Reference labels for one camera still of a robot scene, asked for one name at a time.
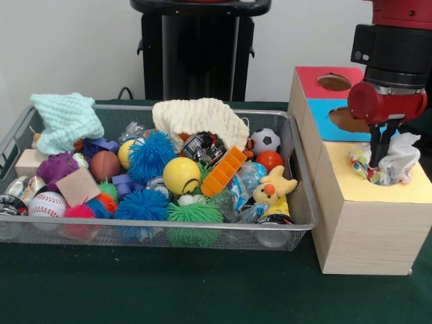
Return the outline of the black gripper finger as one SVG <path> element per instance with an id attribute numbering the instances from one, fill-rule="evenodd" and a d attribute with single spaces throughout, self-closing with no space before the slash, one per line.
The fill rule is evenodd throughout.
<path id="1" fill-rule="evenodd" d="M 385 130 L 381 135 L 379 146 L 377 147 L 377 163 L 379 163 L 387 155 L 390 140 L 392 139 L 392 136 L 396 133 L 399 124 L 399 120 L 389 120 L 387 122 Z"/>
<path id="2" fill-rule="evenodd" d="M 382 159 L 381 126 L 379 124 L 370 125 L 369 130 L 371 134 L 371 159 L 369 167 L 376 168 Z"/>

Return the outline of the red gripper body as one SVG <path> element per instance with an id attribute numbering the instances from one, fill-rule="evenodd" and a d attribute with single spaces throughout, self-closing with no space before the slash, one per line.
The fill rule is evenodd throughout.
<path id="1" fill-rule="evenodd" d="M 348 108 L 353 117 L 368 125 L 386 124 L 390 120 L 408 122 L 419 117 L 427 106 L 425 89 L 386 87 L 359 82 L 348 94 Z"/>

